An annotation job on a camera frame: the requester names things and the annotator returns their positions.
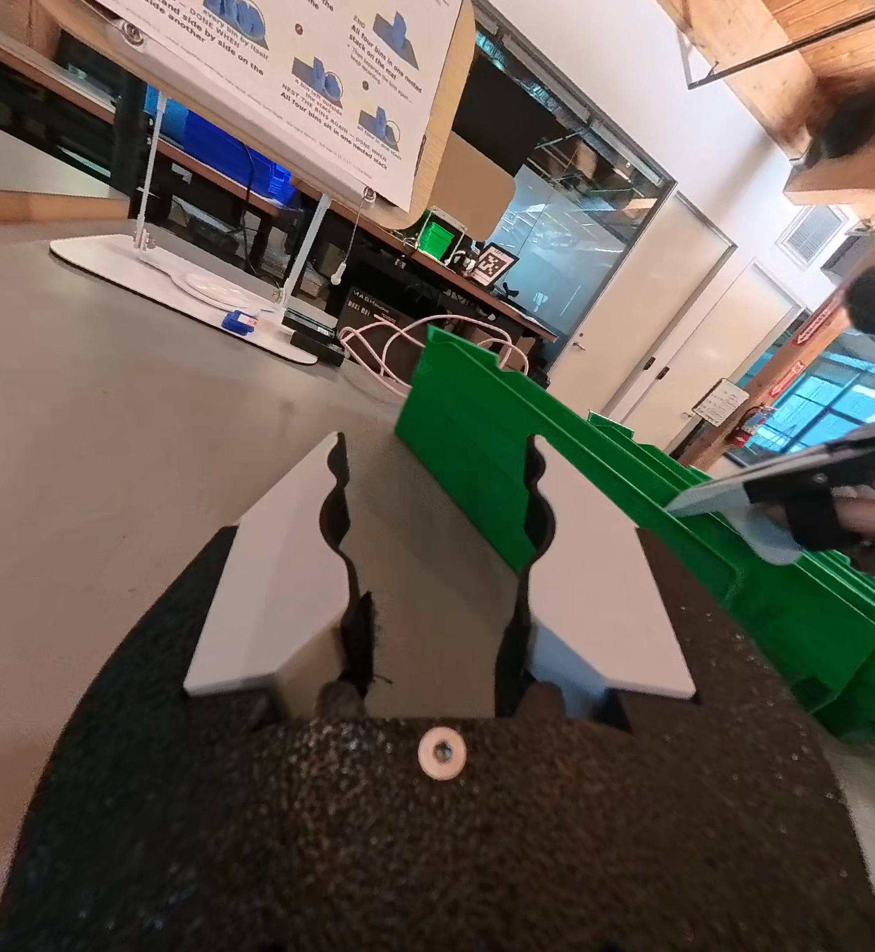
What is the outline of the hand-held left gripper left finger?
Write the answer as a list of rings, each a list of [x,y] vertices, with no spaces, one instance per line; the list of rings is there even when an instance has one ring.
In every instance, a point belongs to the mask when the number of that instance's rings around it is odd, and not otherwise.
[[[241,517],[184,678],[190,697],[266,691],[292,718],[312,716],[333,682],[365,700],[373,604],[342,549],[349,482],[334,431]]]

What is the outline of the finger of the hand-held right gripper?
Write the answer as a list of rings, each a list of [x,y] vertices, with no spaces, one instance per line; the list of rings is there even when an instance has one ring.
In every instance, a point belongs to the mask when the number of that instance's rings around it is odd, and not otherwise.
[[[792,565],[805,552],[788,528],[779,525],[764,511],[733,511],[731,526],[753,553],[770,565]]]
[[[692,486],[665,504],[664,510],[675,517],[689,517],[747,506],[782,507],[822,486],[837,455],[828,446],[781,455]]]

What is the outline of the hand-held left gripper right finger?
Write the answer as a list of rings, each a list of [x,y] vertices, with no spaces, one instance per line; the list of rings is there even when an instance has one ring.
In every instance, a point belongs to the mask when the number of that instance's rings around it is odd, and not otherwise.
[[[496,715],[552,684],[570,718],[622,693],[693,703],[697,688],[634,522],[543,436],[526,446],[531,555],[496,660]]]

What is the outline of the stack of blue bins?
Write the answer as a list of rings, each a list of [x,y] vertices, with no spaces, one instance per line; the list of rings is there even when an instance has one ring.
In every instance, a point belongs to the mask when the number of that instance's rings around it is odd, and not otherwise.
[[[274,160],[173,99],[165,99],[160,119],[162,141],[236,183],[241,198],[249,201],[255,196],[277,208],[301,209],[292,174]]]

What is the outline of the red fire extinguisher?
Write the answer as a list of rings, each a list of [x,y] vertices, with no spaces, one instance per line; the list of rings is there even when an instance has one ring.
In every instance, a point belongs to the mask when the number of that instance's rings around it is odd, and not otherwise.
[[[746,410],[740,422],[727,437],[727,446],[730,448],[746,446],[775,411],[776,408],[765,404]]]

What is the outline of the large window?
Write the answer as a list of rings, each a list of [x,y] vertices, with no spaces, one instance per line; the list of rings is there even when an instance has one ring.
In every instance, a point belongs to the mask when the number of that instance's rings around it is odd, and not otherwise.
[[[774,411],[729,457],[749,467],[769,457],[793,454],[843,437],[875,422],[875,337],[842,332],[780,394]]]

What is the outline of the small whiteboard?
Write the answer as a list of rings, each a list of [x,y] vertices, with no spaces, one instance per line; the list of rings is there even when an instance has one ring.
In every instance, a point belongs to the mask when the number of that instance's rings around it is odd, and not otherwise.
[[[708,425],[722,426],[749,400],[750,395],[743,387],[722,378],[694,405],[691,413]]]

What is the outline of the short red sign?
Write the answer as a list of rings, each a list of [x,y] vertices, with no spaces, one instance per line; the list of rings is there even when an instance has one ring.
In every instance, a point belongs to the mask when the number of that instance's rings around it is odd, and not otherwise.
[[[801,361],[796,361],[791,363],[788,368],[780,374],[777,379],[772,383],[771,387],[765,395],[765,400],[770,406],[775,404],[775,401],[789,388],[791,387],[805,372],[807,369],[807,364],[802,363]]]

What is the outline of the white door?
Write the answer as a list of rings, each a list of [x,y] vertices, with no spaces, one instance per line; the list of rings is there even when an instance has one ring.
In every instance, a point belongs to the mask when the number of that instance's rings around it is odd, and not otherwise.
[[[735,248],[680,193],[667,198],[553,363],[551,396],[581,417],[609,408]]]
[[[801,305],[753,261],[690,331],[675,331],[655,362],[613,406],[611,417],[643,444],[675,449],[702,419],[698,404],[722,381],[734,382]]]

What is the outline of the long red sign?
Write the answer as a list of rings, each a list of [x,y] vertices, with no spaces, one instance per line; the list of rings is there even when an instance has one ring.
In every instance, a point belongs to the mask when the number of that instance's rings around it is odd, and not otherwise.
[[[845,318],[845,307],[843,296],[832,294],[812,315],[803,323],[797,332],[790,338],[790,343],[795,348],[805,347],[814,337],[816,337],[826,327],[837,324]]]

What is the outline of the black cardboard box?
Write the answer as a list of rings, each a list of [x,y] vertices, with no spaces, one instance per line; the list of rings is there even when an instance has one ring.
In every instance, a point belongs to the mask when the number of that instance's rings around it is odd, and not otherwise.
[[[392,358],[394,351],[398,353],[407,351],[411,356],[417,357],[426,343],[428,334],[428,325],[426,324],[411,328],[411,325],[419,319],[419,317],[409,316],[395,307],[381,302],[371,294],[351,286],[345,294],[338,313],[336,338],[340,339],[346,330],[357,330],[361,340],[351,341],[352,346],[356,350],[364,347],[364,351],[382,355],[393,332],[381,326],[373,327],[370,330],[362,330],[361,328],[375,322],[384,322],[389,327],[409,331],[412,339],[416,341],[415,344],[412,344],[409,340],[398,336],[388,350],[388,358]]]

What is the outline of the long wooden-edged desk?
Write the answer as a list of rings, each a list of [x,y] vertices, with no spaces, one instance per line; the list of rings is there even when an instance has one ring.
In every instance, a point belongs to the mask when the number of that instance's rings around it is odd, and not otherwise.
[[[349,254],[349,260],[360,262],[360,268],[375,268],[383,274],[388,273],[393,281],[400,281],[407,286],[414,282],[426,284],[438,293],[452,292],[473,306],[480,306],[489,313],[520,325],[525,334],[546,343],[554,343],[558,339],[550,329],[513,304],[505,303],[413,244],[401,241],[392,232],[372,223],[363,212],[358,224],[356,245]]]

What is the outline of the framed fiducial tag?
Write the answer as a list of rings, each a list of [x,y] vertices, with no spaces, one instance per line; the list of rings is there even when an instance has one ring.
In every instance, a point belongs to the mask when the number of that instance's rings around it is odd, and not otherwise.
[[[517,262],[514,252],[489,242],[479,251],[470,280],[486,290],[492,289]]]

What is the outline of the tan board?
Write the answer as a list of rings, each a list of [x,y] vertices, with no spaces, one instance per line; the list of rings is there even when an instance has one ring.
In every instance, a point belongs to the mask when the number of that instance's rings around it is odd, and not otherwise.
[[[469,236],[486,240],[515,198],[513,175],[451,132],[429,207],[448,213]]]

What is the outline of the black panel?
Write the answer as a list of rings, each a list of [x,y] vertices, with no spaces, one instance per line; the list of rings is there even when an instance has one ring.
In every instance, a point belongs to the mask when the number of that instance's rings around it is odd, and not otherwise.
[[[558,126],[544,105],[475,53],[452,126],[458,137],[515,176]]]

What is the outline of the grey wood-edged table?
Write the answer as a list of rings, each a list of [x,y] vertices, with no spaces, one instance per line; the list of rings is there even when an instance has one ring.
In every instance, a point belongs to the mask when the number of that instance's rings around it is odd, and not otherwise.
[[[125,221],[129,199],[0,130],[0,224]]]

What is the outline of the instruction poster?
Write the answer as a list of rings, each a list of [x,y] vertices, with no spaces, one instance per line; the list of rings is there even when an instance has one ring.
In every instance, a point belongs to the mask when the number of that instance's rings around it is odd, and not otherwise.
[[[404,223],[462,2],[102,2],[126,68],[344,205]]]

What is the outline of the wooden post with red signs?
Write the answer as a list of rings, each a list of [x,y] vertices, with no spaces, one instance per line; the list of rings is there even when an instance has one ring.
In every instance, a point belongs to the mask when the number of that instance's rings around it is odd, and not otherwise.
[[[863,258],[860,258],[856,262],[854,267],[847,273],[845,279],[823,303],[832,294],[838,293],[843,296],[844,303],[844,297],[850,283],[865,269],[871,268],[874,265],[875,245],[871,247]],[[826,327],[825,330],[821,331],[805,347],[795,348],[789,339],[745,386],[745,390],[750,395],[750,400],[743,409],[737,411],[733,417],[722,426],[702,424],[697,432],[693,434],[693,438],[685,441],[685,446],[672,450],[670,455],[687,468],[707,471],[729,450],[730,447],[727,446],[727,437],[740,422],[745,411],[754,406],[762,404],[769,405],[765,400],[765,395],[777,377],[782,374],[791,363],[796,361],[801,361],[809,366],[822,351],[826,350],[840,333],[850,325],[851,322],[845,307],[845,318],[837,324]]]

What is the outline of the white wall vent grille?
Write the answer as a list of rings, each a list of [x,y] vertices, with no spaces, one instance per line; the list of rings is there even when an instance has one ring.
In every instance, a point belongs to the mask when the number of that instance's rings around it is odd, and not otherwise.
[[[778,238],[777,246],[798,267],[809,268],[848,224],[849,216],[842,208],[806,206]]]

